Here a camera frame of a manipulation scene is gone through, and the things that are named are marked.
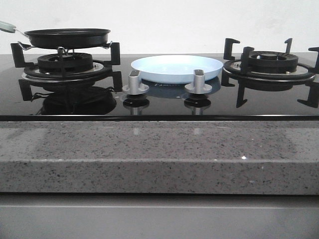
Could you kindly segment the light blue plate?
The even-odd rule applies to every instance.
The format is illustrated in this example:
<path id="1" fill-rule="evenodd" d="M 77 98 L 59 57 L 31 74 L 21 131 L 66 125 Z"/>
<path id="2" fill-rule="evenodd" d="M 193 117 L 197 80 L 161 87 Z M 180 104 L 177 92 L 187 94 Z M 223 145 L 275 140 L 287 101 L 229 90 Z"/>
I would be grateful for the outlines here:
<path id="1" fill-rule="evenodd" d="M 192 55 L 160 55 L 135 60 L 131 67 L 140 71 L 143 80 L 161 84 L 188 84 L 194 70 L 203 70 L 205 80 L 217 77 L 223 67 L 219 60 Z"/>

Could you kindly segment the black frying pan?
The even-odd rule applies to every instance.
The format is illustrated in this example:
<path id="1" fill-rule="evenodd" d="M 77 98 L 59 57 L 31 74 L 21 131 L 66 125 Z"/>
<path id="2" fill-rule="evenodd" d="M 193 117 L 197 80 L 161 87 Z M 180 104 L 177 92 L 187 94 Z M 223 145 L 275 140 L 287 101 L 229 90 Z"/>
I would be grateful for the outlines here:
<path id="1" fill-rule="evenodd" d="M 107 44 L 109 29 L 100 28 L 59 28 L 26 31 L 24 35 L 31 45 L 12 43 L 11 47 L 19 49 L 83 49 L 100 47 Z"/>

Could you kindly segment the left silver stove knob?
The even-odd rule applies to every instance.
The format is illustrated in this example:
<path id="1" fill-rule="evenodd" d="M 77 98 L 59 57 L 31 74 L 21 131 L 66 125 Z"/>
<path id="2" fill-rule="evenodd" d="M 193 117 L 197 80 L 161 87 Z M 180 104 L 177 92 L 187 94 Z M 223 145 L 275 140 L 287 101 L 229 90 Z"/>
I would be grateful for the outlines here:
<path id="1" fill-rule="evenodd" d="M 129 82 L 122 87 L 122 91 L 128 95 L 141 95 L 149 91 L 149 86 L 142 83 L 139 70 L 132 70 Z"/>

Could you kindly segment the silver stove knob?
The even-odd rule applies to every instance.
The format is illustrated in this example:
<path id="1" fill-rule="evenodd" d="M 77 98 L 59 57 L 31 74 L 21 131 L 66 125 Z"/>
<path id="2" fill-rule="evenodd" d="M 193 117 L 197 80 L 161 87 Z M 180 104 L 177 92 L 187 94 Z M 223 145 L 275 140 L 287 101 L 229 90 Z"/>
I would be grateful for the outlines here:
<path id="1" fill-rule="evenodd" d="M 141 95 L 149 91 L 149 86 L 142 83 L 139 70 L 132 70 L 129 82 L 122 87 L 122 91 L 128 95 Z"/>
<path id="2" fill-rule="evenodd" d="M 212 91 L 212 86 L 205 83 L 204 71 L 194 70 L 194 79 L 184 86 L 185 90 L 191 94 L 207 94 Z"/>

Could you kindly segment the right silver stove knob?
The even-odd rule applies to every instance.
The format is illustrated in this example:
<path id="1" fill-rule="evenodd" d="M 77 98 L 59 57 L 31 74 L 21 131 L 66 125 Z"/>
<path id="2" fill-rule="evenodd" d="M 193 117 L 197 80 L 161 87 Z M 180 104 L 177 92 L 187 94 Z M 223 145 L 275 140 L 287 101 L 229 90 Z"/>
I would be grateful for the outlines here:
<path id="1" fill-rule="evenodd" d="M 212 86 L 205 83 L 204 71 L 194 70 L 194 79 L 184 86 L 185 90 L 191 94 L 207 94 L 212 91 Z"/>

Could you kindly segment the left black pan support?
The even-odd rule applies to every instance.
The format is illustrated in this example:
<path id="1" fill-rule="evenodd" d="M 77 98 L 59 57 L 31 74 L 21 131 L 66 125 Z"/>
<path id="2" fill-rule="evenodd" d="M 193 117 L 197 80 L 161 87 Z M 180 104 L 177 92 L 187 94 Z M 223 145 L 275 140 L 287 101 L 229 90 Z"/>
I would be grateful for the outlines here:
<path id="1" fill-rule="evenodd" d="M 32 48 L 21 42 L 12 43 L 11 51 L 15 67 L 23 68 L 19 80 L 22 98 L 31 101 L 34 96 L 31 86 L 41 87 L 51 92 L 68 94 L 74 89 L 85 89 L 107 77 L 113 78 L 113 90 L 122 90 L 122 74 L 114 71 L 113 66 L 120 65 L 120 45 L 107 43 L 104 48 L 111 49 L 109 61 L 94 60 L 91 54 L 69 52 L 58 47 L 57 53 L 38 57 L 37 62 L 25 62 L 23 50 Z"/>

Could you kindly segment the left gas burner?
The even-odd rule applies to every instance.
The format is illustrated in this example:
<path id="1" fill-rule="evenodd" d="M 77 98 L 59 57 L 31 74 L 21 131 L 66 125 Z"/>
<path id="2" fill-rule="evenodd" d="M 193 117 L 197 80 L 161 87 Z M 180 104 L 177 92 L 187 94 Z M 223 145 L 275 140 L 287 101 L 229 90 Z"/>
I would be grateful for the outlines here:
<path id="1" fill-rule="evenodd" d="M 88 53 L 72 53 L 62 55 L 62 61 L 58 54 L 49 54 L 38 57 L 38 67 L 41 73 L 61 74 L 62 66 L 66 73 L 78 73 L 93 68 L 92 55 Z"/>

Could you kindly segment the gas burner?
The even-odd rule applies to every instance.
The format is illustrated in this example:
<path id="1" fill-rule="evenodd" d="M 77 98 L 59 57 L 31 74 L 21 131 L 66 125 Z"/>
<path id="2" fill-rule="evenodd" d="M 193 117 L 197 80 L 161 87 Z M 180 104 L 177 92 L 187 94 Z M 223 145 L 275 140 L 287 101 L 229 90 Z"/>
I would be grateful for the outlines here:
<path id="1" fill-rule="evenodd" d="M 41 73 L 61 74 L 62 66 L 66 73 L 78 73 L 93 68 L 92 55 L 88 53 L 72 53 L 62 55 L 62 61 L 58 54 L 49 54 L 38 57 L 38 67 Z"/>
<path id="2" fill-rule="evenodd" d="M 298 61 L 298 56 L 291 53 L 252 51 L 249 54 L 248 65 L 254 72 L 283 74 L 296 71 Z"/>

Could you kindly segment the right gas burner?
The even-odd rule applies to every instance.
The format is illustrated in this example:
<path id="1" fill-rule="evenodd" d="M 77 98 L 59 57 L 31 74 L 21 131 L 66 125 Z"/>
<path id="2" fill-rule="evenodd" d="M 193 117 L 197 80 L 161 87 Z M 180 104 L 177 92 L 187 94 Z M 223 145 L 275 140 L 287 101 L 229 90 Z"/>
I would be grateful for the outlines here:
<path id="1" fill-rule="evenodd" d="M 254 72 L 283 74 L 296 71 L 298 61 L 298 56 L 291 53 L 252 51 L 249 54 L 248 65 Z"/>

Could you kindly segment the black glass cooktop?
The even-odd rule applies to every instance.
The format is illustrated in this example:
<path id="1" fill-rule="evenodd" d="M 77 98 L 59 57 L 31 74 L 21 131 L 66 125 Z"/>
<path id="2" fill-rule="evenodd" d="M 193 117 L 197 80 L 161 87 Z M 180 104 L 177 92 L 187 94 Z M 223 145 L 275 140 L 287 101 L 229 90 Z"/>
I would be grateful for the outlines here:
<path id="1" fill-rule="evenodd" d="M 27 82 L 11 55 L 0 57 L 0 119 L 2 121 L 215 121 L 318 120 L 318 80 L 264 83 L 221 73 L 208 83 L 207 95 L 191 95 L 183 85 L 149 83 L 144 95 L 120 90 L 127 84 L 131 62 L 123 55 L 107 78 L 85 87 Z"/>

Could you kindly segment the grey cabinet front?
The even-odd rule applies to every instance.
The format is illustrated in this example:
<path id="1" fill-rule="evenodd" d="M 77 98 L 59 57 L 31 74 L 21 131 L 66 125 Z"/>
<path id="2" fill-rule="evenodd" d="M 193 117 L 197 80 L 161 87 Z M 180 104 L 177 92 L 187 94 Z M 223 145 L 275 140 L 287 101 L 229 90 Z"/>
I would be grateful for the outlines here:
<path id="1" fill-rule="evenodd" d="M 2 195 L 3 239 L 316 239 L 318 197 Z"/>

